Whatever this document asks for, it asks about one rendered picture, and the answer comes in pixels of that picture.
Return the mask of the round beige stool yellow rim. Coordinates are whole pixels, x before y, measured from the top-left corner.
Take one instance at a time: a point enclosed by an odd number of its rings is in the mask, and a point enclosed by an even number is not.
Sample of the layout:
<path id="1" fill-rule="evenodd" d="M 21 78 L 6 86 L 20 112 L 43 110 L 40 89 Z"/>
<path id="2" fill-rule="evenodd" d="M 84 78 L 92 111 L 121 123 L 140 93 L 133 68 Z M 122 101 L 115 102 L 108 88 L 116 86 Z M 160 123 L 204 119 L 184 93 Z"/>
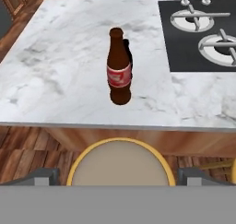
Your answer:
<path id="1" fill-rule="evenodd" d="M 175 179 L 167 160 L 154 147 L 116 137 L 87 147 L 72 165 L 66 185 L 174 186 Z"/>

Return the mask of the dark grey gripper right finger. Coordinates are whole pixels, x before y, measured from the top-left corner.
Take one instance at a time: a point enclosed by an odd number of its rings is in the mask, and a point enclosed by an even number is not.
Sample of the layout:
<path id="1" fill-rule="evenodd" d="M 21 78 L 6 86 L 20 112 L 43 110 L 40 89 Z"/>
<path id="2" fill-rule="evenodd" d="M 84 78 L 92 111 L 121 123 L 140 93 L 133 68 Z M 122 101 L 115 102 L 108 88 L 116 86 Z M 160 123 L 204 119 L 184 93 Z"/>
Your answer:
<path id="1" fill-rule="evenodd" d="M 198 168 L 180 168 L 177 171 L 177 184 L 183 186 L 234 186 L 234 183 L 215 179 Z"/>

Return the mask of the black hob with white burners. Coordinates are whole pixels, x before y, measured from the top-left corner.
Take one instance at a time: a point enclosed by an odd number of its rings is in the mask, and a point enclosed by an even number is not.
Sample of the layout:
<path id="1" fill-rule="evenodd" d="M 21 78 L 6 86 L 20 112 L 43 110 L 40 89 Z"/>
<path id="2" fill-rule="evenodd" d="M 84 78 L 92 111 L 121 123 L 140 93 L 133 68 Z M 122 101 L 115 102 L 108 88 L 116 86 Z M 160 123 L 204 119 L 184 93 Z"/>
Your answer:
<path id="1" fill-rule="evenodd" d="M 172 72 L 236 72 L 236 0 L 160 1 Z"/>

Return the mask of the brown bottle with red label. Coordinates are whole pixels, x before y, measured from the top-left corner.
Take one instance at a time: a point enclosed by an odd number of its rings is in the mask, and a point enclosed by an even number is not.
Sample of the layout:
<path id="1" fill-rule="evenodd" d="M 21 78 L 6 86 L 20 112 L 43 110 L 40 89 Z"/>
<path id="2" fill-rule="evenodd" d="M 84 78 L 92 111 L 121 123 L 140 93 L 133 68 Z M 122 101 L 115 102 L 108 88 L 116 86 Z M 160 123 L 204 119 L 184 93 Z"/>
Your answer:
<path id="1" fill-rule="evenodd" d="M 131 62 L 124 47 L 123 30 L 110 30 L 110 50 L 107 58 L 107 80 L 111 100 L 116 105 L 125 105 L 131 99 Z"/>

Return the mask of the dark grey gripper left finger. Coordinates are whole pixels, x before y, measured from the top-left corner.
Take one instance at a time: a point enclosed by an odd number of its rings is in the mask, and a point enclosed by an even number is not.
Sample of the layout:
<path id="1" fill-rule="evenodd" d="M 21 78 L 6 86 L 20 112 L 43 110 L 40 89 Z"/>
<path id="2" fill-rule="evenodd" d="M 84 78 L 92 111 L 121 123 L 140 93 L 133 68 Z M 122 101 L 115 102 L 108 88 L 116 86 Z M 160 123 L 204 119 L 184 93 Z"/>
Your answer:
<path id="1" fill-rule="evenodd" d="M 58 168 L 38 168 L 35 171 L 30 172 L 23 178 L 3 183 L 3 185 L 26 185 L 26 186 L 38 186 L 46 185 L 53 186 L 59 185 L 59 174 Z"/>

